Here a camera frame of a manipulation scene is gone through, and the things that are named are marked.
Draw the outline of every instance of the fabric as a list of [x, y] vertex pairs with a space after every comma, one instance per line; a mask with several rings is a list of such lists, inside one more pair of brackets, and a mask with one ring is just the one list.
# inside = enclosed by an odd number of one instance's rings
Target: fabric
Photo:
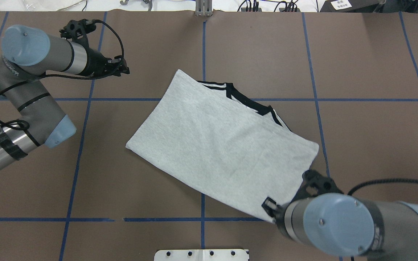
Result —
[[190, 187], [269, 222], [265, 198], [289, 202], [319, 149], [181, 70], [126, 147]]
[[57, 11], [77, 5], [84, 0], [22, 0], [28, 11]]

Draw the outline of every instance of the cable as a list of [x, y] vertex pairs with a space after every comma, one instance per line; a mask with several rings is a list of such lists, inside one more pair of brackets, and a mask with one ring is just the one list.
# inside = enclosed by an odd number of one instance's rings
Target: cable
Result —
[[85, 6], [83, 7], [82, 12], [85, 11], [87, 5], [88, 5], [88, 0], [86, 0]]
[[298, 6], [296, 5], [296, 2], [299, 0], [296, 0], [295, 2], [291, 1], [288, 3], [287, 8], [285, 8], [285, 10], [283, 10], [283, 12], [295, 12], [298, 8]]
[[360, 188], [363, 188], [365, 186], [370, 185], [376, 185], [376, 184], [386, 184], [386, 183], [412, 183], [412, 184], [418, 184], [418, 179], [411, 179], [411, 178], [387, 178], [387, 179], [376, 179], [376, 180], [370, 180], [367, 182], [363, 182], [359, 185], [356, 185], [354, 188], [352, 188], [348, 195], [353, 195], [357, 190]]
[[239, 5], [237, 12], [239, 12], [239, 10], [241, 9], [241, 6], [246, 3], [246, 8], [247, 8], [247, 2], [249, 1], [249, 3], [251, 3], [251, 0], [244, 0], [241, 5]]
[[113, 28], [111, 28], [106, 22], [101, 21], [101, 20], [93, 20], [93, 23], [101, 23], [103, 25], [105, 25], [109, 30], [111, 30], [111, 32], [117, 37], [117, 40], [120, 43], [120, 50], [122, 52], [121, 56], [120, 56], [120, 61], [117, 63], [116, 67], [114, 68], [114, 70], [112, 70], [110, 73], [103, 75], [103, 76], [98, 76], [98, 77], [76, 77], [76, 76], [69, 76], [69, 75], [62, 75], [62, 74], [46, 74], [46, 75], [42, 75], [40, 76], [41, 78], [48, 78], [48, 77], [60, 77], [60, 78], [68, 78], [68, 79], [75, 79], [75, 80], [98, 80], [98, 79], [103, 79], [106, 77], [111, 76], [112, 74], [114, 74], [122, 65], [123, 63], [123, 58], [124, 58], [124, 51], [123, 51], [123, 43], [122, 40], [120, 39], [119, 35], [116, 33], [116, 31], [114, 31]]
[[[14, 85], [11, 85], [10, 87], [7, 87], [4, 90], [2, 90], [0, 92], [0, 96], [2, 96], [3, 94], [5, 94], [8, 91], [14, 89], [15, 87], [24, 85], [26, 83], [28, 83], [28, 82], [27, 81], [22, 81], [20, 83], [16, 83]], [[1, 127], [9, 127], [11, 129], [16, 129], [18, 131], [23, 131], [23, 130], [25, 131], [30, 127], [30, 124], [27, 121], [20, 120], [20, 119], [8, 121], [8, 122], [3, 122], [2, 120], [0, 120], [0, 126]]]
[[280, 5], [281, 3], [285, 4], [285, 9], [287, 8], [288, 3], [286, 1], [280, 1], [280, 2], [277, 2], [277, 6], [275, 6], [274, 12], [277, 10], [278, 5]]
[[[109, 28], [109, 30], [111, 30], [111, 32], [117, 37], [117, 40], [120, 43], [120, 50], [122, 52], [121, 56], [120, 56], [120, 61], [117, 63], [116, 67], [108, 74], [103, 75], [103, 76], [98, 76], [98, 77], [76, 77], [76, 76], [68, 76], [68, 75], [62, 75], [62, 74], [48, 74], [48, 75], [42, 75], [40, 76], [41, 78], [48, 78], [48, 77], [60, 77], [60, 78], [68, 78], [68, 79], [76, 79], [76, 80], [98, 80], [98, 79], [103, 79], [106, 77], [111, 76], [112, 74], [114, 74], [119, 68], [120, 66], [123, 64], [123, 58], [124, 58], [124, 50], [123, 50], [123, 43], [122, 40], [120, 39], [119, 35], [116, 33], [116, 31], [114, 31], [113, 28], [111, 28], [106, 22], [101, 21], [101, 20], [93, 20], [93, 23], [101, 23], [104, 26], [106, 26], [107, 28]], [[15, 87], [21, 86], [28, 83], [27, 81], [22, 81], [20, 83], [14, 84], [10, 87], [5, 88], [3, 91], [0, 92], [0, 96], [2, 96], [3, 94], [5, 94], [6, 92], [14, 89]], [[13, 121], [8, 121], [8, 122], [3, 122], [2, 120], [0, 120], [0, 125], [1, 127], [9, 127], [11, 129], [16, 129], [18, 131], [26, 131], [29, 127], [30, 124], [27, 121], [24, 120], [13, 120]]]

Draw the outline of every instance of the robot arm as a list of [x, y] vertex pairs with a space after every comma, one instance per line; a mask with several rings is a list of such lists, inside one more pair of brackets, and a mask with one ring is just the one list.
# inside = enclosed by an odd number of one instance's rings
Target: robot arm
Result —
[[71, 20], [60, 30], [62, 38], [23, 25], [6, 30], [0, 58], [0, 94], [5, 91], [3, 95], [21, 117], [0, 125], [0, 170], [40, 145], [53, 148], [76, 132], [68, 115], [39, 81], [46, 77], [47, 70], [87, 76], [83, 79], [130, 73], [122, 56], [105, 58], [89, 47], [86, 35], [96, 29], [96, 22]]
[[[418, 205], [342, 195], [333, 180], [315, 171], [304, 180], [291, 203], [279, 206], [267, 198], [263, 204], [284, 236], [333, 256], [418, 261]], [[311, 185], [315, 197], [306, 196]]]

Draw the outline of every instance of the label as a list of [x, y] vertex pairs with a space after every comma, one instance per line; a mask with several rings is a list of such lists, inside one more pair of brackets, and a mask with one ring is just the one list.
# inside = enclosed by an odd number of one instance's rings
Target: label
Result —
[[330, 2], [335, 10], [341, 10], [352, 7], [348, 0], [338, 0]]

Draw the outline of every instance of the black tape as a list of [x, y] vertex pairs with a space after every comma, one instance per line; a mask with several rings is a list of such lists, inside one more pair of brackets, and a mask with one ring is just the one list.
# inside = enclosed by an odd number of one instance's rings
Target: black tape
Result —
[[28, 154], [26, 154], [19, 146], [15, 145], [10, 137], [4, 132], [0, 126], [0, 146], [15, 160], [21, 160]]
[[25, 70], [20, 68], [20, 66], [18, 66], [17, 64], [9, 61], [4, 56], [3, 56], [3, 62], [6, 65], [7, 69], [10, 70], [13, 73], [13, 75], [15, 75], [17, 77], [21, 77], [22, 79], [25, 79], [29, 83], [33, 83], [33, 82], [36, 82], [36, 81], [39, 81], [40, 79], [42, 79], [40, 76], [36, 76], [36, 75], [33, 75], [33, 74], [30, 74], [30, 73], [26, 72]]
[[383, 241], [385, 239], [385, 225], [383, 224], [383, 215], [374, 202], [370, 200], [358, 200], [361, 201], [364, 204], [364, 206], [366, 206], [369, 210], [370, 215], [373, 219], [373, 225], [375, 229], [373, 241], [370, 245], [370, 248], [365, 253], [361, 254], [361, 256], [365, 256], [369, 252], [381, 253], [383, 252]]
[[32, 104], [32, 103], [34, 103], [34, 102], [36, 102], [36, 101], [38, 101], [38, 100], [40, 100], [40, 99], [42, 99], [46, 96], [51, 96], [51, 94], [49, 94], [49, 92], [46, 92], [45, 94], [40, 94], [40, 95], [36, 96], [35, 98], [31, 99], [30, 101], [28, 101], [28, 102], [22, 104], [21, 106], [19, 106], [17, 108], [17, 111], [22, 111], [23, 109], [28, 107], [30, 104]]

